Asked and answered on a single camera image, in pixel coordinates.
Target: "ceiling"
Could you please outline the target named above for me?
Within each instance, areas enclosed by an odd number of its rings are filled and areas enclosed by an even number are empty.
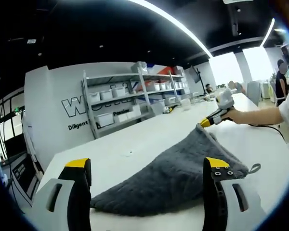
[[[259,46],[273,17],[266,0],[148,2],[184,24],[208,49],[230,43],[213,56]],[[28,39],[37,41],[27,44]],[[266,46],[280,43],[273,32]],[[0,98],[22,87],[27,71],[44,65],[146,61],[188,67],[208,60],[202,52],[168,20],[127,0],[0,1]]]

